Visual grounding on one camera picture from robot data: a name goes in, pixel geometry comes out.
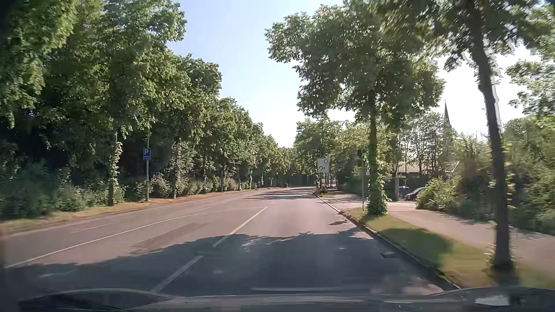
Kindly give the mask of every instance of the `asphalt road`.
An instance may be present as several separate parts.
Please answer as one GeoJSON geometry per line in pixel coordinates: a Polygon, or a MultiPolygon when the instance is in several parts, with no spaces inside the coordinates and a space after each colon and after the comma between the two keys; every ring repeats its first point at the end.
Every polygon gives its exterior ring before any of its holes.
{"type": "Polygon", "coordinates": [[[441,291],[387,251],[310,188],[288,188],[15,233],[5,263],[20,299],[86,288],[182,296],[441,291]]]}

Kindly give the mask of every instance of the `sky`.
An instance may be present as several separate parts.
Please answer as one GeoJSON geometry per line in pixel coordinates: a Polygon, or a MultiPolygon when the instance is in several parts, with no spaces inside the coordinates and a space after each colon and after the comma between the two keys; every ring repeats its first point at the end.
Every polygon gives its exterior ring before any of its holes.
{"type": "MultiPolygon", "coordinates": [[[[191,53],[195,58],[219,64],[222,73],[221,97],[233,97],[249,111],[253,122],[262,122],[265,134],[271,134],[280,146],[291,147],[295,140],[296,123],[305,116],[297,110],[297,92],[301,79],[292,64],[277,63],[268,56],[265,29],[283,17],[297,12],[314,13],[323,3],[341,4],[341,0],[178,0],[187,19],[185,39],[169,43],[179,55],[191,53]]],[[[498,56],[497,63],[505,69],[519,59],[539,60],[525,48],[514,55],[498,56]]],[[[451,125],[468,134],[487,134],[483,96],[477,89],[474,70],[463,65],[445,79],[440,106],[432,110],[443,113],[447,103],[451,125]]],[[[521,117],[521,108],[507,103],[516,98],[523,87],[510,84],[502,77],[496,87],[501,122],[521,117]]],[[[353,120],[353,112],[333,110],[333,120],[353,120]]]]}

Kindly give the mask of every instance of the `white sign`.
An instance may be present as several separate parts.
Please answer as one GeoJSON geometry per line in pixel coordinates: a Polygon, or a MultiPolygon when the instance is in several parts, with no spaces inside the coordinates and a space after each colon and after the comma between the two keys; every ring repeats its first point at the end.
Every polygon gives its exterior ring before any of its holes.
{"type": "Polygon", "coordinates": [[[329,173],[330,172],[330,160],[328,158],[318,158],[318,172],[319,173],[329,173]]]}

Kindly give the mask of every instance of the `car hood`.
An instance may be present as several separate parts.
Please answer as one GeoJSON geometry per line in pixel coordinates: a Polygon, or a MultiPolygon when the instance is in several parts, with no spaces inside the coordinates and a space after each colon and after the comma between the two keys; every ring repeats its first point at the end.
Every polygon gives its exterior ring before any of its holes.
{"type": "Polygon", "coordinates": [[[312,311],[389,310],[450,311],[468,305],[507,306],[525,303],[539,311],[555,310],[555,290],[508,287],[468,288],[419,296],[369,296],[365,293],[259,294],[222,296],[175,296],[134,289],[85,289],[65,291],[22,302],[21,311],[50,311],[37,307],[52,306],[61,310],[59,302],[78,303],[81,307],[93,304],[98,310],[181,311],[181,310],[257,310],[257,311],[312,311]]]}

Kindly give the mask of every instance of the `dry grass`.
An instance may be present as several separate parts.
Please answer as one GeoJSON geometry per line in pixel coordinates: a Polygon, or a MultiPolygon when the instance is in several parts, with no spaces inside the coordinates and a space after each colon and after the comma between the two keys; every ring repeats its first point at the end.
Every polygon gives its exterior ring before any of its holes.
{"type": "MultiPolygon", "coordinates": [[[[389,215],[368,218],[363,215],[361,209],[350,209],[346,213],[419,259],[441,269],[447,278],[458,285],[467,287],[498,285],[498,282],[490,277],[486,255],[478,248],[432,233],[389,215]]],[[[542,274],[528,265],[517,263],[517,276],[511,282],[527,287],[555,288],[555,278],[550,276],[552,274],[542,274]]]]}
{"type": "MultiPolygon", "coordinates": [[[[248,192],[248,191],[252,191],[252,190],[247,189],[247,190],[242,190],[240,192],[248,192]]],[[[4,228],[4,230],[11,232],[16,230],[40,227],[40,226],[49,225],[57,222],[73,221],[73,220],[78,220],[78,219],[92,217],[92,216],[101,215],[101,214],[131,212],[135,210],[159,207],[162,205],[183,203],[191,200],[216,197],[224,194],[230,194],[230,192],[189,195],[184,197],[177,197],[175,199],[152,198],[149,200],[148,203],[121,203],[121,204],[116,204],[112,207],[108,207],[108,206],[90,207],[88,209],[85,209],[79,212],[52,212],[41,218],[9,220],[9,221],[1,222],[0,225],[4,228]]]]}

